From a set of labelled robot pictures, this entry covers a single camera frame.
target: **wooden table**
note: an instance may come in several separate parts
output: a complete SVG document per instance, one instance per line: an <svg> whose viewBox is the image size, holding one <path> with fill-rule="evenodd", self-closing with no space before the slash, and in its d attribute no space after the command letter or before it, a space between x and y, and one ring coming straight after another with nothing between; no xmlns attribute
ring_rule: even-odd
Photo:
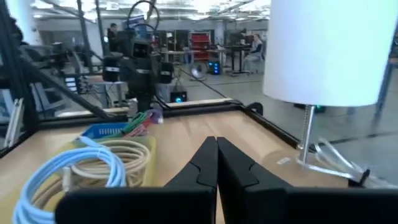
<svg viewBox="0 0 398 224"><path fill-rule="evenodd" d="M39 131L0 162L0 223L10 223L14 204L5 196L50 159L63 144L75 139L86 127ZM207 136L223 136L248 156L295 186L346 187L347 180L303 170L295 163L298 151L240 111L169 118L149 128L157 140L155 186L165 185L196 153ZM278 164L281 159L287 162ZM220 198L217 223L224 223Z"/></svg>

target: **lamp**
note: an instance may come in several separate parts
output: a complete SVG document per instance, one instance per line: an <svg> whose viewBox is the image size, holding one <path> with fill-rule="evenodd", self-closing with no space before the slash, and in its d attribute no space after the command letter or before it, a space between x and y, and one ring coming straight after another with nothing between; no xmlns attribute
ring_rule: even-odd
<svg viewBox="0 0 398 224"><path fill-rule="evenodd" d="M396 0L272 2L263 92L307 105L298 159L303 166L340 175L307 164L315 105L377 101L397 19Z"/></svg>

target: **black cable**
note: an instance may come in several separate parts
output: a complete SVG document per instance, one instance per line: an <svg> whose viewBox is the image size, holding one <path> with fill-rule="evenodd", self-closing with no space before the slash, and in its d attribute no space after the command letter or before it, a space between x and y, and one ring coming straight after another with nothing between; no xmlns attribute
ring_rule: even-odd
<svg viewBox="0 0 398 224"><path fill-rule="evenodd" d="M204 84L207 88L213 90L214 92L216 92L217 94L219 94L220 96L222 96L223 98L227 98L224 94L220 93L218 90L215 90L214 88L212 88L211 86L207 85L206 83L204 83L203 81L201 81L200 79L198 79L197 77L189 74L188 72L182 70L182 68L179 68L181 71L183 71L185 74L189 75L190 77L194 78L196 81Z"/></svg>
<svg viewBox="0 0 398 224"><path fill-rule="evenodd" d="M160 97L157 94L155 94L155 98L159 102L159 105L162 106L163 109L168 109L168 110L172 109L169 105L167 105L167 103L165 103L162 99L160 99Z"/></svg>
<svg viewBox="0 0 398 224"><path fill-rule="evenodd" d="M148 3L148 4L150 4L150 6L152 6L153 9L155 9L156 16L157 16L156 17L156 25L154 27L154 32L155 32L157 30L157 27L159 26L159 22L160 22L159 10L156 8L154 3L150 2L150 1L145 1L145 0L138 1L131 6L129 14L127 15L127 28L130 28L130 17L131 17L133 10L141 3Z"/></svg>

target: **cable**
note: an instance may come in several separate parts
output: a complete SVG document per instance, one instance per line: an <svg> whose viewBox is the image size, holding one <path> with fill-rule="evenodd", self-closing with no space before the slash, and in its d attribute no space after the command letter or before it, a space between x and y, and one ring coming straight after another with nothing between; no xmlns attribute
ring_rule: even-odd
<svg viewBox="0 0 398 224"><path fill-rule="evenodd" d="M137 187L143 183L145 169L150 161L150 150L143 144L130 140L110 139L101 142L123 162L126 170L126 187ZM109 176L108 166L98 160L90 159L71 166L72 180L80 189L102 187ZM48 187L38 192L32 203L44 208L48 201L62 191L62 179L58 178Z"/></svg>
<svg viewBox="0 0 398 224"><path fill-rule="evenodd" d="M138 142L128 140L108 140L101 142L115 153L123 162L126 170L126 182L128 187L135 187L142 183L141 172L150 160L149 149ZM106 163L95 160L79 162L71 166L73 173L89 179L106 179L110 170Z"/></svg>
<svg viewBox="0 0 398 224"><path fill-rule="evenodd" d="M69 166L85 159L100 159L109 165L109 177L106 182L107 187L124 187L126 185L126 173L122 160L107 150L106 147L81 137L87 147L65 151L51 160L47 161L39 168L25 183L21 190L21 197L14 209L12 221L14 224L53 224L54 214L43 211L31 204L35 192L43 182L63 167Z"/></svg>
<svg viewBox="0 0 398 224"><path fill-rule="evenodd" d="M139 126L143 121L147 119L147 113L139 112L137 113L132 121L122 129L119 133L112 134L110 136L106 136L106 138L120 138L123 137L125 134L130 133L134 130L137 126Z"/></svg>
<svg viewBox="0 0 398 224"><path fill-rule="evenodd" d="M156 8L154 3L150 2L150 1L145 1L145 0L138 1L131 6L129 14L127 15L127 28L130 28L130 18L131 18L131 14L132 14L133 10L141 3L148 3L148 4L150 4L150 6L152 6L153 9L155 9L157 17L156 17L156 25L155 25L155 27L153 27L153 30L154 30L154 32L156 32L157 27L159 26L159 22L160 22L159 10Z"/></svg>
<svg viewBox="0 0 398 224"><path fill-rule="evenodd" d="M214 88L212 88L211 86L207 85L206 83L204 83L203 81L201 81L200 79L198 79L197 77L189 74L188 72L182 70L182 68L179 68L183 73L189 75L190 77L194 78L196 81L199 81L200 83L204 84L207 88L213 90L214 92L216 92L217 94L219 94L220 96L222 96L223 98L227 98L224 94L220 93L219 91L215 90Z"/></svg>
<svg viewBox="0 0 398 224"><path fill-rule="evenodd" d="M159 103L159 105L162 107L163 110L171 110L172 109L157 94L155 95L155 98L156 98L157 102Z"/></svg>
<svg viewBox="0 0 398 224"><path fill-rule="evenodd" d="M304 164L298 158L296 159L302 166L307 166L312 170L319 172L337 175L339 177L344 177L351 179L353 181L359 182L366 170L361 168L359 165L352 161L345 159L335 147L333 147L330 142L326 139L320 138L319 141L325 145L324 149L321 149L320 143L315 144L316 153L314 154L315 159L326 167L331 169L325 169L322 167L314 166L311 164ZM375 176L369 176L363 184L366 188L393 188L396 189L398 186L388 183L385 180L381 180Z"/></svg>

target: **blue basket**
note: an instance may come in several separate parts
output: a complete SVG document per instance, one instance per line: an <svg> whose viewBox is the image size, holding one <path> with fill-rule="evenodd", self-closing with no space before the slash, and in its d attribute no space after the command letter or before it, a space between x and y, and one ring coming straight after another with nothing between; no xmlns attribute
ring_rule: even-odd
<svg viewBox="0 0 398 224"><path fill-rule="evenodd" d="M99 139L111 134L117 134L126 125L127 123L93 124L81 135L91 139Z"/></svg>

